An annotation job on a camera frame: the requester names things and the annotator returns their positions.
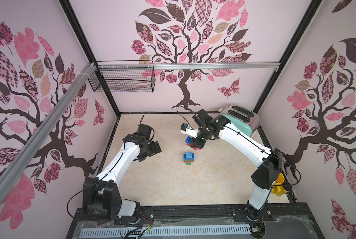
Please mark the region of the small dark blue lego brick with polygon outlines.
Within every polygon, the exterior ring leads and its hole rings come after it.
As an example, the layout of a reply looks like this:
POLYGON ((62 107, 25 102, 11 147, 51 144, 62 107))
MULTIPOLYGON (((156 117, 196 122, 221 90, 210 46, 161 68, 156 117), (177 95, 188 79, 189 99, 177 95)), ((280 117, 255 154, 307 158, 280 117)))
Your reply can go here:
POLYGON ((190 144, 191 144, 191 141, 192 141, 192 138, 191 138, 190 136, 188 136, 188 137, 186 138, 186 140, 185 140, 185 143, 186 143, 187 145, 190 145, 190 144))

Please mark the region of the long blue lego brick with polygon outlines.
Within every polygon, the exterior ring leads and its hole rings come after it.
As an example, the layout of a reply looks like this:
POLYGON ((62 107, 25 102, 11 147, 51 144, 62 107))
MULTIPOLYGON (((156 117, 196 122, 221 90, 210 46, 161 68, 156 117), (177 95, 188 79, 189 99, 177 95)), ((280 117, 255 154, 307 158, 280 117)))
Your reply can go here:
POLYGON ((185 163, 191 163, 195 161, 195 154, 191 152, 184 153, 183 156, 184 162, 185 163))

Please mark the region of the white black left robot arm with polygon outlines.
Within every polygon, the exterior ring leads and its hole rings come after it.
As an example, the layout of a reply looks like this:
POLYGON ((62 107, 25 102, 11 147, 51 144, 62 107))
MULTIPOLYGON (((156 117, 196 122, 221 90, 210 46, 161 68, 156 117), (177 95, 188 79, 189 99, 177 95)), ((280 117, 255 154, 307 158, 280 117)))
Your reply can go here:
POLYGON ((119 184, 133 161, 161 153, 157 141, 145 136, 129 134, 112 162, 95 178, 87 178, 83 185, 82 208, 88 216, 114 220, 136 217, 140 203, 122 198, 119 184))

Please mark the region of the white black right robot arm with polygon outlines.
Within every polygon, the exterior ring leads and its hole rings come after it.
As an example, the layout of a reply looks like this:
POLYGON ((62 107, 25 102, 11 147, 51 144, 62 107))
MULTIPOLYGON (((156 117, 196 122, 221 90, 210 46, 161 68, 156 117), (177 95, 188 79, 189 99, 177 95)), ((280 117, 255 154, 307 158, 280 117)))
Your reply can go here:
POLYGON ((237 127, 230 117, 223 114, 213 118, 205 111, 200 111, 193 119, 198 128, 186 123, 181 125, 181 133, 192 138, 190 147, 202 149, 207 141, 221 139, 238 149, 256 166, 255 172, 251 175, 254 187, 245 211, 250 220, 257 221, 281 173, 282 151, 259 144, 237 127))

